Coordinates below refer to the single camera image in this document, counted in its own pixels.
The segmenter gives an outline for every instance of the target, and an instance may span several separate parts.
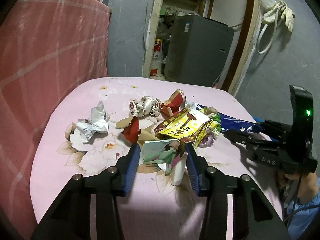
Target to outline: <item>metal screw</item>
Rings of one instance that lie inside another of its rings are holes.
[[[107,168],[107,170],[108,170],[108,172],[110,172],[110,173],[115,173],[115,172],[117,171],[117,167],[111,166],[111,167]]]
[[[251,178],[250,178],[249,175],[244,174],[244,175],[242,176],[242,179],[243,179],[244,181],[249,181]]]
[[[215,172],[216,172],[216,168],[210,166],[210,167],[207,168],[207,171],[208,171],[209,173],[215,173]]]
[[[79,180],[79,179],[81,179],[81,174],[80,173],[77,173],[77,174],[75,174],[75,175],[73,175],[72,176],[72,179],[74,179],[74,180]]]

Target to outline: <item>white glove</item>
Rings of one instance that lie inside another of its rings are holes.
[[[280,4],[283,6],[287,5],[284,1],[279,1],[279,2],[275,3],[272,7],[269,8],[269,11],[267,11],[263,15],[263,18],[262,18],[263,24],[270,24],[275,21],[277,10],[280,12]]]
[[[285,25],[288,27],[288,30],[292,32],[293,29],[293,18],[295,18],[295,14],[292,12],[292,10],[286,5],[281,8],[282,15],[281,19],[284,20],[285,18]]]

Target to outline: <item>floral pattern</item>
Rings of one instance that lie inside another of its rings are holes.
[[[101,86],[99,90],[107,90],[107,86]],[[124,156],[128,153],[130,148],[130,143],[126,141],[124,136],[120,133],[119,129],[115,129],[116,122],[118,120],[109,120],[109,133],[105,134],[96,133],[92,142],[79,148],[81,151],[76,150],[72,147],[72,142],[70,141],[70,134],[73,134],[76,129],[74,123],[70,124],[65,131],[66,141],[62,143],[57,152],[63,155],[69,155],[66,162],[66,166],[79,166],[82,168],[84,176],[91,176],[99,174],[101,171],[109,166],[115,165],[119,157]],[[157,123],[164,121],[162,116],[157,118],[153,116],[145,116],[139,119],[139,127],[146,128],[150,125],[157,125]],[[214,157],[209,155],[204,149],[197,148],[196,153],[206,159],[209,166],[214,166],[216,168],[221,168],[230,163],[215,163]],[[137,168],[138,173],[144,174],[155,174],[155,179],[152,178],[153,183],[156,183],[158,192],[161,195],[174,194],[174,199],[181,210],[190,215],[195,207],[195,197],[192,191],[189,175],[187,170],[185,170],[182,183],[179,186],[173,186],[171,184],[170,175],[165,175],[164,170],[162,170],[157,164],[141,164]]]

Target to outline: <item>brown paper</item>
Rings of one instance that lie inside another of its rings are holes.
[[[150,125],[149,127],[145,128],[145,129],[141,129],[141,133],[138,137],[138,144],[140,146],[140,149],[142,148],[142,145],[146,141],[159,141],[160,140],[159,138],[157,138],[156,136],[154,136],[152,134],[152,128],[153,128],[153,125]]]
[[[133,119],[133,115],[129,116],[128,118],[121,119],[119,122],[116,123],[116,129],[122,129],[122,128],[128,127],[132,119]]]

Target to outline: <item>black cable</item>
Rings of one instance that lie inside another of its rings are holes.
[[[292,213],[288,216],[289,219],[288,219],[288,223],[287,223],[287,228],[289,228],[289,226],[291,224],[292,216],[294,214],[294,208],[296,207],[296,203],[297,203],[297,199],[298,199],[298,192],[299,192],[299,188],[300,188],[300,184],[301,184],[301,179],[302,179],[302,172],[300,174],[299,181],[298,181],[298,187],[297,187],[296,196],[295,196],[294,202],[293,202]]]
[[[320,205],[312,205],[312,206],[308,206],[308,207],[303,207],[303,208],[299,208],[296,211],[292,212],[285,220],[283,220],[283,222],[286,222],[290,217],[292,217],[295,213],[298,213],[302,210],[306,210],[306,209],[312,209],[312,208],[320,208]]]

